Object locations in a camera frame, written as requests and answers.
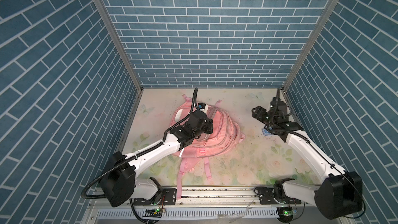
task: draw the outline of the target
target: blue brick wall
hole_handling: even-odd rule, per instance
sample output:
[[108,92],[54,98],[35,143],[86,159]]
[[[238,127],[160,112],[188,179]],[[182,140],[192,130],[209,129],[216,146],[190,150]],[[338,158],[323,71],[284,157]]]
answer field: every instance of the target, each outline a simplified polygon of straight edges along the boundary
[[103,0],[145,87],[280,87],[327,0]]
[[364,182],[363,223],[397,223],[398,0],[340,0],[288,95],[323,150]]
[[0,223],[75,223],[136,89],[92,0],[0,0]]

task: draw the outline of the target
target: black mounting plate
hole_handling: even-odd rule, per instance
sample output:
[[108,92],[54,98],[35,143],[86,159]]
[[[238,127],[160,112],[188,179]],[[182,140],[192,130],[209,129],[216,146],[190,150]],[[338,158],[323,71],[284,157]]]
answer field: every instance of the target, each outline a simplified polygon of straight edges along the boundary
[[[160,197],[160,205],[176,205],[177,189],[163,189],[162,196]],[[144,198],[134,198],[134,206],[150,206],[151,200]]]
[[[260,204],[261,205],[269,205],[269,204],[281,204],[280,202],[277,202],[273,196],[273,188],[268,188],[268,187],[256,187],[258,198],[260,199]],[[288,198],[290,201],[290,204],[301,204],[301,201],[296,198]]]

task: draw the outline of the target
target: pink strap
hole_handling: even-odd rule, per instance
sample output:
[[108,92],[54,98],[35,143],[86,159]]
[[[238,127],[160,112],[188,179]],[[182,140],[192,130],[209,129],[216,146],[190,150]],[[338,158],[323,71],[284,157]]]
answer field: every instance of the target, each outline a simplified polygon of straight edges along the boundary
[[217,102],[214,104],[215,107],[219,107],[220,103],[222,102],[222,100],[217,100]]
[[185,101],[192,101],[192,98],[186,96],[185,94],[183,94],[182,97],[185,99]]
[[177,197],[176,197],[177,200],[181,199],[181,193],[182,193],[181,178],[185,174],[186,163],[187,163],[187,159],[183,158],[181,160],[180,171],[178,172],[178,175],[177,175]]
[[205,172],[207,179],[212,179],[211,172],[210,172],[210,161],[208,157],[203,158],[205,160]]

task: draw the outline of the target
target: floral mat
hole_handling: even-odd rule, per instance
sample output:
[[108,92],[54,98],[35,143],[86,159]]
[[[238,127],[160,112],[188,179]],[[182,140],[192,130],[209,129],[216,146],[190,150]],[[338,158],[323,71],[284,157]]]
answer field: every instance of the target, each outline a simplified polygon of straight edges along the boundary
[[[161,139],[170,126],[175,109],[182,105],[182,94],[193,89],[145,89],[127,137],[123,153],[134,152]],[[307,163],[278,136],[264,136],[264,124],[251,117],[251,109],[269,102],[276,89],[199,89],[197,101],[220,108],[237,122],[246,139],[232,151],[211,157],[212,179],[207,179],[203,161],[182,177],[182,185],[263,185],[292,177],[298,182],[318,184]],[[161,185],[176,185],[181,158],[169,155],[152,165],[139,178],[155,177]]]

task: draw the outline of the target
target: pink backpack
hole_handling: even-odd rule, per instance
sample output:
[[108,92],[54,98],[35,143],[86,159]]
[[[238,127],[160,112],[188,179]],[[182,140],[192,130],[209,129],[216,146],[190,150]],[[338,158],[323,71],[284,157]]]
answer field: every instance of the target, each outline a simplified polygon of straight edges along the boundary
[[[192,98],[186,95],[182,97],[184,97],[185,103],[174,112],[170,126],[185,117],[191,110]],[[239,125],[232,121],[226,111],[218,108],[220,102],[221,100],[218,100],[214,106],[207,106],[207,117],[213,119],[213,133],[202,134],[199,138],[194,139],[190,146],[173,153],[175,156],[182,157],[177,176],[177,199],[181,199],[181,178],[185,172],[191,170],[203,158],[207,179],[211,179],[209,157],[224,154],[245,139]]]

